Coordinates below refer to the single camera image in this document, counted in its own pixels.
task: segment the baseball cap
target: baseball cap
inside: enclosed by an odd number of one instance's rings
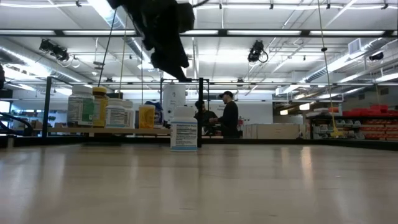
[[[220,98],[222,98],[224,95],[228,95],[228,96],[230,96],[231,98],[233,98],[234,97],[234,95],[230,92],[230,91],[225,91],[224,93],[222,93],[222,94],[220,94],[220,95],[218,95]]]

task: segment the ceiling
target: ceiling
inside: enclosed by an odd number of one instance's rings
[[[211,0],[205,6],[216,6],[221,1]],[[330,0],[333,6],[344,7],[350,0]],[[74,4],[74,1],[62,0],[35,0],[35,1],[1,1],[1,3],[48,6],[50,4]],[[267,4],[270,1],[252,0],[223,0],[224,6],[239,6],[242,4]],[[278,9],[276,6],[316,6],[317,0],[273,0],[275,8],[269,9],[246,9],[224,8],[204,9],[196,11],[196,29],[320,29],[318,10],[291,10]],[[348,9],[340,13],[341,9],[321,9],[322,24],[327,29],[397,29],[398,0],[387,0],[389,8],[354,10]],[[384,0],[357,0],[351,7],[380,6]],[[118,10],[118,16],[125,18],[123,10]],[[109,25],[91,6],[83,7],[52,7],[52,8],[23,8],[23,7],[0,7],[0,27],[3,29],[109,29]],[[127,28],[133,29],[131,21],[128,21]],[[10,40],[25,49],[37,54],[42,54],[39,45],[40,37],[2,37]],[[98,51],[95,54],[95,39],[89,37],[52,37],[52,41],[66,47],[68,52],[79,58],[81,64],[78,68],[75,61],[69,70],[87,77],[89,80],[98,81],[99,75],[93,75],[95,71],[93,61],[102,61],[104,57],[107,38],[98,39]],[[269,53],[269,61],[251,70],[247,57],[249,48],[255,40],[262,40],[266,51]],[[348,50],[348,43],[353,38],[326,38],[325,45],[328,47],[326,56],[333,58]],[[182,37],[183,46],[189,55],[193,55],[193,41],[191,37]],[[246,82],[292,82],[295,73],[306,73],[312,69],[324,65],[322,40],[320,38],[255,38],[255,37],[196,37],[194,43],[198,50],[198,77],[209,78],[214,82],[231,82],[243,78]],[[104,77],[112,77],[119,81],[121,76],[121,64],[123,61],[123,80],[126,82],[138,82],[143,79],[145,82],[159,80],[159,72],[141,71],[138,67],[141,61],[134,55],[134,52],[126,46],[123,58],[124,41],[115,37],[109,45],[109,54],[106,56],[104,66]],[[45,58],[54,61],[50,55]],[[363,70],[363,61],[358,61],[345,67],[342,72],[346,76]],[[187,76],[194,76],[192,66],[188,68]],[[277,86],[259,86],[259,89],[274,90]],[[138,86],[123,86],[123,88],[141,88]]]

